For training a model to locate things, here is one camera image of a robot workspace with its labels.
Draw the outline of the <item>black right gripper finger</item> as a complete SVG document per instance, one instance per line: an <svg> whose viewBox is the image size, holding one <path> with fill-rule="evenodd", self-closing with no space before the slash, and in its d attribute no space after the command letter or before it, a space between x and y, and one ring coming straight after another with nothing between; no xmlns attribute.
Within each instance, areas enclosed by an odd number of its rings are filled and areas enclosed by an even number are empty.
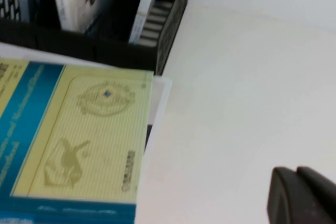
<svg viewBox="0 0 336 224"><path fill-rule="evenodd" d="M269 223L335 223L335 183L310 167L272 170Z"/></svg>

